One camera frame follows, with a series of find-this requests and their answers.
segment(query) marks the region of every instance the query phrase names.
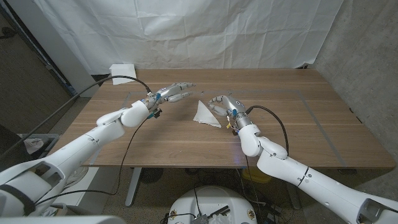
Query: table top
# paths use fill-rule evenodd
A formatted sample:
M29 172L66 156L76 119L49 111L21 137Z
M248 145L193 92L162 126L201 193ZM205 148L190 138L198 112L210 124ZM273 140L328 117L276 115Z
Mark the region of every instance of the table top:
M391 169L396 163L378 140L316 71L311 69L255 70L138 70L137 77L152 91L174 82L192 82L192 96L164 103L163 113L138 130L127 152L127 167L246 167L238 136L226 128L226 118L216 118L222 128L193 121L198 101L206 104L218 95L231 95L248 108L261 105L284 123L289 156L314 168ZM129 107L145 98L138 82L105 82L60 138L61 148L96 126L104 114ZM285 146L274 117L254 109L250 118L261 135ZM125 128L121 138L107 144L85 165L120 166L135 128ZM258 157L249 158L255 166Z

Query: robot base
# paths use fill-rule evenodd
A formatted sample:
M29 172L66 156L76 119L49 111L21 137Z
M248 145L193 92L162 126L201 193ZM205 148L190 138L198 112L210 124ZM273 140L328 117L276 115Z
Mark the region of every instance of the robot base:
M220 186L202 186L197 187L195 190L197 192L199 208L202 215L206 214L209 216L213 212L228 206L230 211L226 212L226 217L228 217L227 223L257 223L256 215L251 204L233 190ZM170 209L170 214L183 213L192 213L195 216L199 214L195 192L193 190L190 190L177 199ZM210 223L212 223L213 220L214 218L208 219ZM194 218L191 215L181 215L169 218L168 224L191 224L193 221Z

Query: table leg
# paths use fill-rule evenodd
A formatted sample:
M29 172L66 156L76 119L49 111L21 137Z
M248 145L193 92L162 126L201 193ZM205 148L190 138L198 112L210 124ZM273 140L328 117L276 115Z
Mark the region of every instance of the table leg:
M134 195L136 194L137 185L139 182L139 176L141 175L141 167L135 167L132 171L129 192L127 193L126 202L124 203L126 206L132 205L132 200L134 199Z
M299 194L297 193L297 187L291 183L286 182L287 191L290 196L290 201L292 202L293 208L298 210L301 208Z

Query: white curtain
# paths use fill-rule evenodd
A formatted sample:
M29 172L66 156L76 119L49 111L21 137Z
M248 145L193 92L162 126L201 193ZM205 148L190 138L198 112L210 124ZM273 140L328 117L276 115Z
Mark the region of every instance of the white curtain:
M35 0L90 74L313 63L343 0Z

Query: black strap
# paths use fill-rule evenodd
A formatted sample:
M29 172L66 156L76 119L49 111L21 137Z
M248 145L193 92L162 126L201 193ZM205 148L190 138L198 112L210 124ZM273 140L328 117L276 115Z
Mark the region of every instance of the black strap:
M24 204L24 215L29 215L36 210L35 203L26 194L15 187L3 184L0 185L0 190L12 194L12 196L18 198L18 200Z

